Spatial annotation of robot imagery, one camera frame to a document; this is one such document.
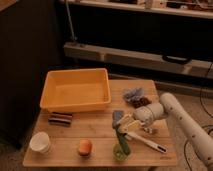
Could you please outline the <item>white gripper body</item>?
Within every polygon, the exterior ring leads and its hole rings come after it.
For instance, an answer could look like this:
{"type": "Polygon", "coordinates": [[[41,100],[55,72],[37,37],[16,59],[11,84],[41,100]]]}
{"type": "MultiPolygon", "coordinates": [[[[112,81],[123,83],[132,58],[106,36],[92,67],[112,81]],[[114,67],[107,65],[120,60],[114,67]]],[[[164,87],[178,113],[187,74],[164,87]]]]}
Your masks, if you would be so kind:
{"type": "Polygon", "coordinates": [[[151,103],[137,108],[133,117],[141,121],[145,127],[151,126],[156,120],[164,118],[164,108],[160,103],[151,103]]]}

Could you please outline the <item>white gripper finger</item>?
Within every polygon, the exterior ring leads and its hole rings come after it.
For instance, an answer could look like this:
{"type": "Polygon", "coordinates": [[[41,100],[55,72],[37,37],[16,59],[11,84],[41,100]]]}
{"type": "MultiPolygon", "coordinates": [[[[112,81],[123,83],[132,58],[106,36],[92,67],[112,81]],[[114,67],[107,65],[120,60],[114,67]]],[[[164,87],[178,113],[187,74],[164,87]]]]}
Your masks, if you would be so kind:
{"type": "Polygon", "coordinates": [[[126,114],[119,121],[116,122],[116,125],[120,126],[122,124],[128,124],[133,121],[134,121],[133,117],[131,115],[126,114]]]}
{"type": "Polygon", "coordinates": [[[142,128],[142,127],[143,127],[143,123],[140,122],[139,120],[135,120],[131,123],[122,124],[119,127],[119,132],[120,133],[133,132],[133,131],[136,131],[136,130],[142,128]]]}

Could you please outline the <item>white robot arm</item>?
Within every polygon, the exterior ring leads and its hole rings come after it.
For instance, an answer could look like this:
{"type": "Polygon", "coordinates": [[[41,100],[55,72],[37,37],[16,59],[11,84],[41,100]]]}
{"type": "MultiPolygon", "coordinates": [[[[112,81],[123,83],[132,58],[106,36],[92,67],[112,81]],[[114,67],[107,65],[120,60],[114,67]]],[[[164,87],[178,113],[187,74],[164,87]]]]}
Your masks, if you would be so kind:
{"type": "Polygon", "coordinates": [[[171,93],[162,94],[159,102],[137,108],[132,115],[124,115],[122,111],[113,112],[112,127],[116,131],[120,145],[115,156],[124,160],[131,153],[125,139],[137,139],[156,151],[166,153],[165,147],[138,135],[136,130],[148,130],[155,121],[164,119],[168,115],[176,118],[198,158],[208,171],[213,171],[213,138],[184,110],[171,93]]]}

